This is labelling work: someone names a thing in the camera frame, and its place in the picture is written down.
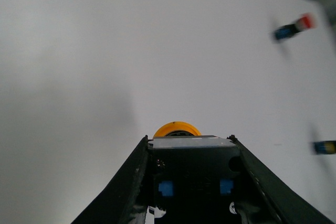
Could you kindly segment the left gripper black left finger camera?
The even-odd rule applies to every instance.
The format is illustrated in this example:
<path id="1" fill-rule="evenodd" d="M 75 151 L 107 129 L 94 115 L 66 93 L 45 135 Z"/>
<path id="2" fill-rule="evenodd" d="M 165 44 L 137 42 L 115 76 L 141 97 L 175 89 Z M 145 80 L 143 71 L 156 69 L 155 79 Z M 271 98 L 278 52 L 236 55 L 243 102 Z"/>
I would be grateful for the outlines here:
<path id="1" fill-rule="evenodd" d="M 148 136 L 145 136 L 103 191 L 73 223 L 128 223 L 140 193 L 148 158 Z"/>

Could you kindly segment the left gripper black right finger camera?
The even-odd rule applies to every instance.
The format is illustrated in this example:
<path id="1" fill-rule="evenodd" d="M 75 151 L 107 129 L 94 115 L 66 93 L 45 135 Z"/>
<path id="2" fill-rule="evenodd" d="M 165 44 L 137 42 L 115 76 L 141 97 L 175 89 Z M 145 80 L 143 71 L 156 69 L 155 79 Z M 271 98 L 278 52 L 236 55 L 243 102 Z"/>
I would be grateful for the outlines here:
<path id="1" fill-rule="evenodd" d="M 332 223 L 288 187 L 234 135 L 227 139 L 240 149 L 242 165 L 278 223 Z"/>

